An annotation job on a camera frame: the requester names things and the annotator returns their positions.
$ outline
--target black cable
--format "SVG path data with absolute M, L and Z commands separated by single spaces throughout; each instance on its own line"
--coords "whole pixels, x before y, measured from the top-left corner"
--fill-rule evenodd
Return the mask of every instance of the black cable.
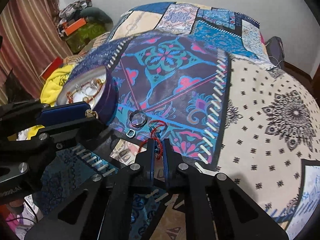
M 28 207 L 31 209 L 31 211 L 33 212 L 33 215 L 35 216 L 35 219 L 36 219 L 36 223 L 38 223 L 39 220 L 38 220 L 38 217 L 37 217 L 35 211 L 33 210 L 33 208 L 30 206 L 30 204 L 29 204 L 27 201 L 25 201 L 25 203 L 27 204 L 27 206 L 28 206 Z
M 29 218 L 23 218 L 23 217 L 19 217 L 19 218 L 14 218 L 14 219 L 10 219 L 10 220 L 6 220 L 6 222 L 11 222 L 11 221 L 14 221 L 14 220 L 18 220 L 18 219 L 26 219 L 26 220 L 29 220 L 29 221 L 31 221 L 31 222 L 33 222 L 34 224 L 35 224 L 35 222 L 33 221 L 33 220 L 31 220 L 31 219 L 29 219 Z

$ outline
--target silver ring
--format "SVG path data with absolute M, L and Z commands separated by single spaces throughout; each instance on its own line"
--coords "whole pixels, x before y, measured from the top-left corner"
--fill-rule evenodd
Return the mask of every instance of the silver ring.
M 132 130 L 132 129 L 129 129 L 129 131 L 127 132 L 126 136 L 129 137 L 129 138 L 133 138 L 136 136 L 136 131 L 135 130 Z

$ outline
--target metal screw head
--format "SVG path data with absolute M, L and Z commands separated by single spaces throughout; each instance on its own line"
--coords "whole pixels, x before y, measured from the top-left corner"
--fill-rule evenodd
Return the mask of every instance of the metal screw head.
M 183 171 L 189 168 L 188 164 L 186 163 L 180 163 L 178 167 L 180 170 L 183 170 Z
M 28 163 L 20 163 L 19 164 L 20 173 L 24 173 L 27 169 L 28 169 Z
M 91 176 L 92 181 L 99 181 L 102 178 L 102 176 L 100 174 L 93 174 Z
M 140 169 L 140 165 L 137 163 L 131 164 L 130 169 L 133 171 L 136 171 L 136 170 Z
M 57 149 L 62 149 L 63 145 L 62 145 L 62 143 L 57 143 L 56 147 L 57 147 Z
M 218 180 L 226 180 L 226 179 L 227 179 L 227 176 L 226 176 L 226 174 L 224 174 L 224 173 L 218 173 L 218 174 L 217 174 L 217 179 L 218 179 Z
M 46 134 L 46 133 L 42 133 L 42 134 L 39 135 L 39 139 L 41 141 L 45 140 L 47 137 L 48 137 L 48 134 Z

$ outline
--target orange box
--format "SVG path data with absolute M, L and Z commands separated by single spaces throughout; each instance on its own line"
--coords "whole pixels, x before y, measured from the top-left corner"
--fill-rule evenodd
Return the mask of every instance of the orange box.
M 66 35 L 69 36 L 71 33 L 75 32 L 77 29 L 85 25 L 87 22 L 84 18 L 77 20 L 75 23 L 71 24 L 69 27 L 65 29 Z

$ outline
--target metal ring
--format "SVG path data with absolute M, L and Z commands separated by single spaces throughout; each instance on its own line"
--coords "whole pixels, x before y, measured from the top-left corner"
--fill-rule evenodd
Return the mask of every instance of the metal ring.
M 85 117 L 86 118 L 90 118 L 90 117 L 95 117 L 95 118 L 99 118 L 98 113 L 96 111 L 92 111 L 91 109 L 87 109 L 85 111 Z
M 129 129 L 129 131 L 127 132 L 126 136 L 128 136 L 129 138 L 133 138 L 136 136 L 136 131 L 135 130 L 132 130 L 132 129 Z
M 85 87 L 82 91 L 83 91 L 83 93 L 87 96 L 87 97 L 93 97 L 94 95 L 95 95 L 95 93 L 98 91 L 98 88 L 96 87 L 96 92 L 95 93 L 93 93 L 93 95 L 89 95 L 89 94 L 87 94 L 87 89 L 88 88 L 91 88 L 90 86 L 87 86 L 87 87 Z
M 143 114 L 144 115 L 144 120 L 141 123 L 136 123 L 136 124 L 132 123 L 132 119 L 136 114 Z M 132 112 L 129 116 L 129 120 L 130 120 L 131 125 L 136 128 L 140 128 L 142 126 L 145 126 L 145 124 L 148 122 L 148 118 L 147 118 L 146 113 L 143 111 L 140 111 L 140 110 L 136 110 L 136 111 Z

